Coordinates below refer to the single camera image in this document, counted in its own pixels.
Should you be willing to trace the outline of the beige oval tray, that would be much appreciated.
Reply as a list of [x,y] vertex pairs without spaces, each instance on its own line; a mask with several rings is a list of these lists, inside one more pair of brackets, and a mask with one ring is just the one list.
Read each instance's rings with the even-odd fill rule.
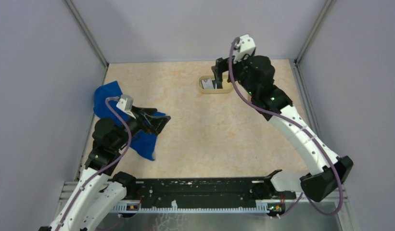
[[213,81],[215,80],[214,76],[201,76],[199,78],[197,87],[198,87],[198,90],[200,93],[202,93],[202,94],[227,94],[227,93],[230,93],[234,90],[232,84],[227,82],[226,80],[223,80],[223,82],[222,82],[222,86],[223,86],[222,89],[216,89],[216,88],[213,90],[202,89],[201,80],[202,79],[209,79],[209,78],[212,79]]

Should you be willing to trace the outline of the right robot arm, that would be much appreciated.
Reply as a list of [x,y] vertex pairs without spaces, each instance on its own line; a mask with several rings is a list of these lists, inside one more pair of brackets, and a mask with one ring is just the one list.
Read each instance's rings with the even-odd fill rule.
[[353,160],[327,147],[301,118],[290,97],[276,86],[275,68],[268,57],[218,58],[211,70],[218,87],[225,72],[238,95],[242,94],[237,87],[240,84],[250,96],[250,99],[243,97],[243,101],[285,136],[307,166],[308,173],[300,177],[283,172],[276,174],[264,185],[266,196],[277,198],[283,191],[298,189],[312,202],[320,202],[343,187],[354,166]]

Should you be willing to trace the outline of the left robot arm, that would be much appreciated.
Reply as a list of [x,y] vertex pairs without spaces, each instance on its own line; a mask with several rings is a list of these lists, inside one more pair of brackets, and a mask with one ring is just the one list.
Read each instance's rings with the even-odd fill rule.
[[117,125],[110,117],[95,124],[93,149],[73,193],[63,209],[41,231],[95,231],[110,210],[122,199],[132,199],[138,192],[136,178],[128,173],[113,173],[127,153],[133,135],[140,131],[159,135],[170,121],[169,115],[155,115],[155,108],[133,108],[133,116]]

